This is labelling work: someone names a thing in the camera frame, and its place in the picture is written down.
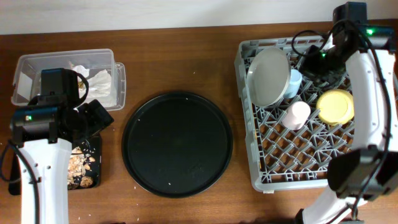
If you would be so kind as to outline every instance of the wooden table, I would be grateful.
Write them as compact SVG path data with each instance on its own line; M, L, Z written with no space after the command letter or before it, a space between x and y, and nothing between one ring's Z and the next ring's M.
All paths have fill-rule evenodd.
M379 21L393 25L398 21ZM186 29L118 30L0 36L0 143L10 138L12 79L24 54L104 49L126 66L127 97L123 110L103 137L102 183L69 191L70 223L250 223L292 218L310 205L322 189L256 192L249 175L243 109L236 86L234 57L243 40L291 37L304 29L327 31L331 22ZM169 199L141 188L127 173L121 156L126 121L146 100L170 90L187 90L208 98L225 113L234 135L231 162L221 179L202 194ZM4 172L9 173L11 153ZM0 222L18 223L21 198L0 182ZM367 223L397 223L398 192L359 209Z

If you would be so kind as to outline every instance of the yellow lid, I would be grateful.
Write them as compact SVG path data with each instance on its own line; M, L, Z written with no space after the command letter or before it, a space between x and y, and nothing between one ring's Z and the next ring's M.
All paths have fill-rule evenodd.
M345 124L354 117L353 96L345 90L329 90L319 97L319 118L326 124Z

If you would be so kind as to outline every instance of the plastic container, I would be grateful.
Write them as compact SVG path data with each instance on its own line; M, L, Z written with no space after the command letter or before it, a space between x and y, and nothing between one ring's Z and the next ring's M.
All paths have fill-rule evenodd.
M111 93L108 96L87 98L85 103L94 99L99 102L111 101L105 106L107 111L121 110L126 98L126 74L124 65L115 63L110 49L74 50L68 52L52 52L43 54L23 55L19 58L14 75L14 94L11 102L17 106L25 106L30 99L40 94L41 71L50 68L67 68L82 65L90 69L90 75L106 69L111 75Z

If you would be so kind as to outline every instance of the black tray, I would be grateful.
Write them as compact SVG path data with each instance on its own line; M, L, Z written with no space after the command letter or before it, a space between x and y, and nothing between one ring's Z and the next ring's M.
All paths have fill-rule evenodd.
M212 186L233 150L225 115L207 99L187 92L157 96L130 118L122 155L130 175L146 190L181 198Z
M90 170L86 170L86 176L92 177L93 178L93 184L90 187L84 188L84 187L77 187L74 190L77 189L90 189L93 187L99 186L101 182L101 156L102 156L102 138L99 134L96 136L93 136L89 139L87 139L84 142L81 142L79 144L73 144L72 148L80 147L80 149L88 149L89 151L83 151L84 154L90 154L92 157L94 157L95 162L92 162L90 164ZM11 167L11 175L10 178L11 180L15 180L21 177L21 173L19 172L19 163L17 160L16 155L14 155L14 158L12 159L12 167ZM65 174L65 185L67 184L67 174ZM75 183L79 183L80 181L75 178ZM8 192L11 195L20 195L21 194L21 182L17 182L14 184L9 184L8 185Z

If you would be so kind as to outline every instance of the dish rack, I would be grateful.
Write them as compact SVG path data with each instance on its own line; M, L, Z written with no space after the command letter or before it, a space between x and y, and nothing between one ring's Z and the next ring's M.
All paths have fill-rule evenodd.
M329 161L351 150L354 121L345 125L329 126L318 118L317 99L329 89L329 83L314 85L303 77L300 89L292 99L281 98L270 106L252 104L246 83L246 75L254 57L268 47L278 47L286 53L292 68L299 68L301 61L292 51L292 38L248 40L241 42L235 58L236 82L242 99L246 126L251 182L254 189L263 193L275 190L309 189L325 187ZM321 46L321 37L298 37L295 48L304 52L311 45ZM334 88L351 91L346 73ZM298 131L285 129L281 123L285 110L296 101L304 101L311 107L311 115Z

